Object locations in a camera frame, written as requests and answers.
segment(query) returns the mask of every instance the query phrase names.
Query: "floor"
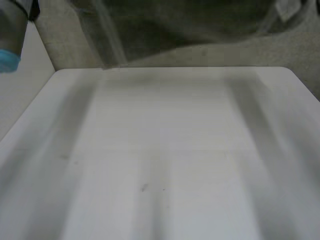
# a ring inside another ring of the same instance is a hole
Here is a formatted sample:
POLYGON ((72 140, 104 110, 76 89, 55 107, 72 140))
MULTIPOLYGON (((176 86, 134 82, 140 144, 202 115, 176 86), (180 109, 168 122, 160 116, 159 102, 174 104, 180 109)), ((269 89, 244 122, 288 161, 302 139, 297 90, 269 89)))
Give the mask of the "floor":
MULTIPOLYGON (((78 18, 67 0, 39 0, 36 27, 56 70, 100 68, 78 18)), ((292 70, 320 99, 320 18, 312 7, 303 24, 277 36, 237 44, 207 44, 175 49, 132 62, 132 67, 279 66, 292 70)))

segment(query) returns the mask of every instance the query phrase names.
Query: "dark cloth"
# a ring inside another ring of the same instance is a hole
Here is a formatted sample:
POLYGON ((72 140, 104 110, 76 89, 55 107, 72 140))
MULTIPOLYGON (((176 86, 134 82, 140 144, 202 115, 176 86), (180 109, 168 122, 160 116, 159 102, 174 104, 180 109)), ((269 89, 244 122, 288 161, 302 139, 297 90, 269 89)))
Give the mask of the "dark cloth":
POLYGON ((14 3, 26 16, 26 18, 30 22, 34 22, 37 20, 37 18, 40 15, 40 7, 38 0, 33 0, 30 11, 28 9, 25 9, 23 5, 21 5, 16 0, 10 0, 12 3, 14 3))
POLYGON ((310 0, 284 22, 276 0, 69 0, 106 67, 173 48, 230 43, 297 26, 310 0))
POLYGON ((320 16, 320 0, 316 0, 316 11, 318 15, 320 16))

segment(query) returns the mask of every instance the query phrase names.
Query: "blue plastic cap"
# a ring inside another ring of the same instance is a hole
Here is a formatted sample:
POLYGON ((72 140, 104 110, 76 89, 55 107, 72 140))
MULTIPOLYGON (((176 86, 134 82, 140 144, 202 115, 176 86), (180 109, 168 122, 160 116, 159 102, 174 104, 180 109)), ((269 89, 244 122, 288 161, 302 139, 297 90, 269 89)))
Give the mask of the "blue plastic cap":
POLYGON ((0 49, 0 73, 12 73, 18 69, 20 57, 10 51, 0 49))

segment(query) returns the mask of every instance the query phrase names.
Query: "white surface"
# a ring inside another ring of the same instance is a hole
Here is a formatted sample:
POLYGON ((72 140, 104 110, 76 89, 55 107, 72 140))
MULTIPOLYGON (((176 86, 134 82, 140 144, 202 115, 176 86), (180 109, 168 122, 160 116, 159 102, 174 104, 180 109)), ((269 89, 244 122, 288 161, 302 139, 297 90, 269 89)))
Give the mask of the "white surface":
POLYGON ((54 73, 38 31, 29 23, 18 70, 0 74, 0 140, 54 73))
POLYGON ((268 174, 225 86, 252 75, 320 122, 281 67, 56 72, 0 142, 1 166, 24 162, 0 198, 0 239, 260 239, 237 161, 268 174), (72 96, 92 88, 79 113, 72 96))

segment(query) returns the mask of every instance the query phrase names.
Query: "white table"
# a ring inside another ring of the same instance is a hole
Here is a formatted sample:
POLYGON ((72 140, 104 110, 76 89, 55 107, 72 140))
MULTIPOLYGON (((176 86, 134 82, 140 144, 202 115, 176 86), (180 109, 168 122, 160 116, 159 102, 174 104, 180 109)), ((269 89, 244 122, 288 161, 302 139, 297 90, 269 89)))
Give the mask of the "white table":
POLYGON ((226 85, 253 75, 320 124, 282 67, 56 72, 0 142, 0 239, 261 239, 239 162, 277 190, 226 85))

